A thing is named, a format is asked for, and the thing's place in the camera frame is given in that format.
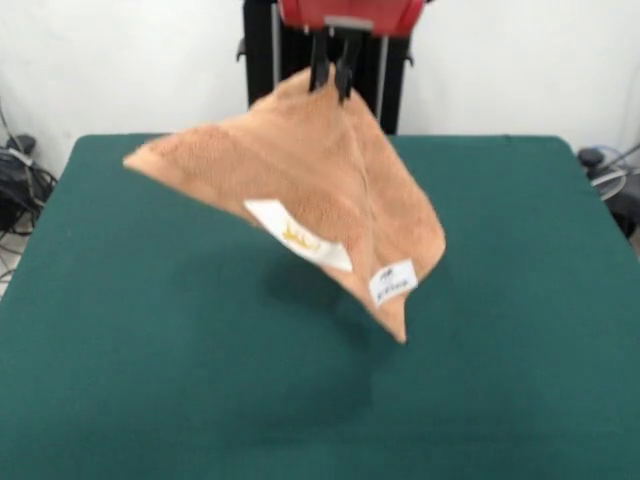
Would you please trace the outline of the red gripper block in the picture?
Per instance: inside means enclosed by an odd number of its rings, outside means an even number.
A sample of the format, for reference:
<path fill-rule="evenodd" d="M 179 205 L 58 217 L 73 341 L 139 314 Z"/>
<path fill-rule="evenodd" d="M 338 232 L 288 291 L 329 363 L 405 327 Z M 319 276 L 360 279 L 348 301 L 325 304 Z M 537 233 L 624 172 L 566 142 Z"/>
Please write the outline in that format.
<path fill-rule="evenodd" d="M 328 33 L 322 29 L 337 27 L 376 36 L 409 36 L 425 8 L 421 0 L 281 0 L 277 4 L 287 26 L 319 30 L 313 33 L 310 92 L 322 88 L 329 77 Z M 335 62 L 340 103 L 351 96 L 363 38 L 363 33 L 342 33 L 334 41 L 341 48 Z"/>

